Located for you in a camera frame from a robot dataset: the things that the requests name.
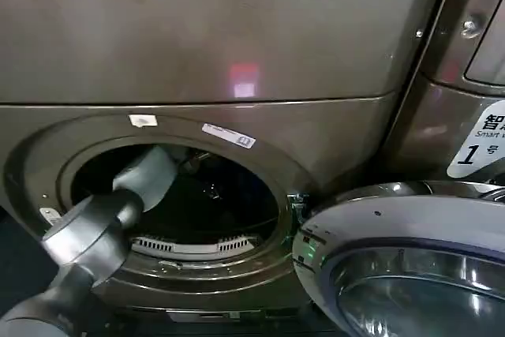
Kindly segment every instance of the dryer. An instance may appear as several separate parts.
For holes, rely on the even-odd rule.
[[[40,238],[162,145],[177,179],[96,292],[136,310],[297,309],[294,234],[360,180],[435,1],[0,0],[0,202]]]

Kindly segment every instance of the floor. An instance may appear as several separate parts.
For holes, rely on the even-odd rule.
[[[42,248],[9,216],[0,214],[0,315],[25,298],[43,291],[53,279],[57,267]],[[145,317],[126,316],[108,309],[97,298],[83,308],[85,333],[93,336],[201,336],[260,337],[317,336],[344,337],[315,309],[306,309],[298,319],[269,320],[251,324],[179,324],[163,314]]]

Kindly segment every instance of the sticker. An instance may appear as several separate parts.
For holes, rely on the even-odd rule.
[[[40,208],[39,212],[50,225],[56,224],[62,218],[54,208]]]
[[[482,112],[447,168],[452,178],[464,178],[505,157],[505,100]]]
[[[142,128],[143,126],[158,126],[156,116],[153,114],[129,114],[128,117],[132,125],[137,128]]]
[[[202,130],[205,133],[222,138],[226,141],[229,141],[238,146],[242,146],[243,148],[246,149],[252,148],[254,143],[256,142],[254,138],[246,136],[245,134],[235,132],[234,130],[231,129],[221,128],[220,126],[212,124],[204,124],[204,126],[202,126]]]

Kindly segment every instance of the open washer door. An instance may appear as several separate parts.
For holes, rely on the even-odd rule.
[[[503,335],[504,193],[397,182],[344,194],[297,233],[298,278],[351,336]]]

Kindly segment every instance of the metallic brown appliance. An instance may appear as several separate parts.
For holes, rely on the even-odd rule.
[[[471,132],[505,122],[500,1],[0,0],[0,201],[40,238],[161,144],[177,179],[97,292],[137,310],[297,308],[309,298],[293,238],[312,210],[339,211],[321,206],[332,194],[388,178],[499,182],[499,138]],[[298,246],[326,241],[310,223]]]

